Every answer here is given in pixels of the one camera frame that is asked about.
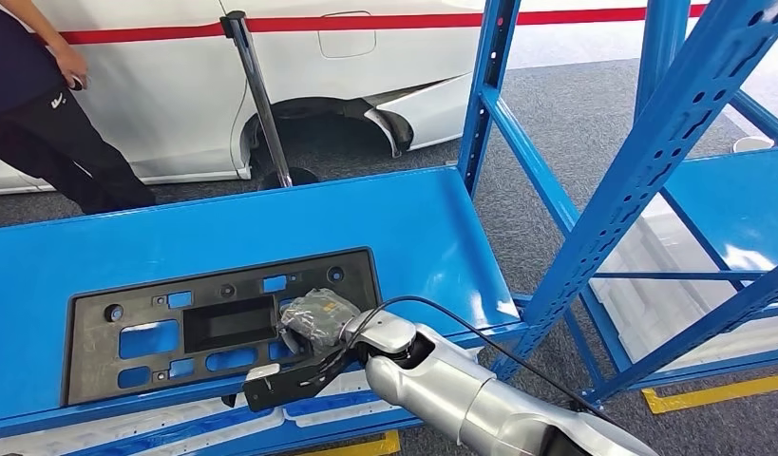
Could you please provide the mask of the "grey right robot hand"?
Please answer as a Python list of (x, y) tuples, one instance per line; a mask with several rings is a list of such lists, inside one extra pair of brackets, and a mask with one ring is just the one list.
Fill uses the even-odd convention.
[(312, 289), (279, 306), (278, 333), (291, 354), (337, 350), (345, 327), (361, 313), (330, 289)]

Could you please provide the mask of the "person's left hand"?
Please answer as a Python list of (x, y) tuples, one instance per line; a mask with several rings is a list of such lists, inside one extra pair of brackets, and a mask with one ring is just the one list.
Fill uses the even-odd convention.
[(49, 45), (56, 63), (70, 89), (80, 91), (88, 87), (88, 66), (85, 58), (68, 43)]

